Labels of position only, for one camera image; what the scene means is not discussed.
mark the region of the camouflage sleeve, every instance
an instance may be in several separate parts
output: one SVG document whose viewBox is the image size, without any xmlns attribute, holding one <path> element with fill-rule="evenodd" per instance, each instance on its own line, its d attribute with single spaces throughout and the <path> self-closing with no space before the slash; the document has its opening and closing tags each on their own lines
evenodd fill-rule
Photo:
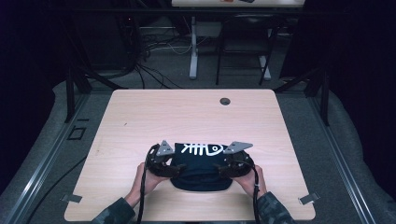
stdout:
<svg viewBox="0 0 396 224">
<path fill-rule="evenodd" d="M 111 204 L 108 208 L 103 210 L 96 218 L 91 221 L 91 224 L 123 224 L 134 217 L 134 209 L 129 205 L 125 199 L 119 198 L 116 202 Z"/>
<path fill-rule="evenodd" d="M 272 192 L 267 192 L 259 198 L 258 207 L 263 223 L 296 223 L 286 207 L 277 200 Z"/>
</svg>

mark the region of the desk leg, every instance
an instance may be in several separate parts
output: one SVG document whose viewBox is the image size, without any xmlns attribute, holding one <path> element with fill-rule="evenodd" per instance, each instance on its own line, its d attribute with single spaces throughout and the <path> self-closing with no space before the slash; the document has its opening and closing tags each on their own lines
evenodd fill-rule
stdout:
<svg viewBox="0 0 396 224">
<path fill-rule="evenodd" d="M 195 17 L 191 19 L 191 65 L 190 65 L 190 79 L 197 78 L 198 66 L 198 49 L 197 49 L 197 34 L 195 30 Z"/>
<path fill-rule="evenodd" d="M 261 65 L 262 67 L 264 67 L 264 66 L 265 66 L 265 62 L 267 61 L 267 60 L 265 59 L 265 56 L 260 56 L 259 59 L 260 59 L 260 65 Z M 267 70 L 265 71 L 264 80 L 265 80 L 265 81 L 270 81 L 270 80 L 271 80 L 271 74 L 270 74 L 270 69 L 269 69 L 269 67 L 267 67 Z"/>
</svg>

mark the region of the black pouch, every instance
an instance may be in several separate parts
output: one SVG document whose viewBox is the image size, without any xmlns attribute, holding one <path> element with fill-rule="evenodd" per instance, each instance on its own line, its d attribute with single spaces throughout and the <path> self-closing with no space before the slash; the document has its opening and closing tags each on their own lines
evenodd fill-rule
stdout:
<svg viewBox="0 0 396 224">
<path fill-rule="evenodd" d="M 178 189 L 190 191 L 218 191 L 230 187 L 230 178 L 219 176 L 219 166 L 227 165 L 224 145 L 175 143 L 175 155 L 171 165 L 186 164 L 186 168 L 172 184 Z"/>
</svg>

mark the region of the white desk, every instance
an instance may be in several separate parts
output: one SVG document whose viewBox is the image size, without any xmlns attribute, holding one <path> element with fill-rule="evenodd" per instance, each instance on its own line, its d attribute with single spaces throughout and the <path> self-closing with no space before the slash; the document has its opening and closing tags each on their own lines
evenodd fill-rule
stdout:
<svg viewBox="0 0 396 224">
<path fill-rule="evenodd" d="M 304 0 L 255 0 L 253 3 L 247 3 L 239 0 L 232 2 L 224 0 L 172 0 L 173 7 L 303 7 Z M 196 21 L 192 17 L 191 20 L 191 65 L 190 79 L 197 78 L 198 66 L 198 48 L 196 46 Z M 260 57 L 260 64 L 265 65 L 265 57 Z M 265 71 L 265 80 L 270 80 L 271 75 L 269 69 Z"/>
<path fill-rule="evenodd" d="M 219 100 L 227 97 L 229 105 Z M 125 196 L 136 166 L 149 148 L 165 139 L 174 143 L 232 141 L 252 143 L 247 149 L 263 168 L 268 190 L 295 219 L 312 219 L 308 194 L 276 96 L 269 90 L 114 91 L 64 217 L 86 221 Z M 189 192 L 162 182 L 146 197 L 143 220 L 254 220 L 252 200 L 236 184 L 217 192 Z"/>
</svg>

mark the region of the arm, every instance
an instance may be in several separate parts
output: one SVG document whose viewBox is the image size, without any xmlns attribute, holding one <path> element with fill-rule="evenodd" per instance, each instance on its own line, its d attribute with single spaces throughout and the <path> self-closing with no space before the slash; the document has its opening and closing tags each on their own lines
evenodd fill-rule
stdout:
<svg viewBox="0 0 396 224">
<path fill-rule="evenodd" d="M 142 162 L 137 166 L 134 184 L 132 185 L 129 193 L 124 198 L 119 198 L 116 202 L 103 210 L 92 220 L 92 224 L 122 224 L 127 223 L 132 217 L 134 217 L 134 207 L 140 202 L 140 185 L 144 169 L 145 163 Z M 158 184 L 166 179 L 169 178 L 156 176 L 147 170 L 145 194 L 152 192 Z"/>
<path fill-rule="evenodd" d="M 264 223 L 296 223 L 291 217 L 289 211 L 285 206 L 275 197 L 272 192 L 267 192 L 265 187 L 264 175 L 262 168 L 258 165 L 255 166 L 259 175 L 259 193 L 258 193 L 258 207 L 260 217 Z M 244 191 L 250 197 L 253 197 L 254 191 L 254 172 L 250 171 L 247 175 L 233 178 L 238 182 Z"/>
</svg>

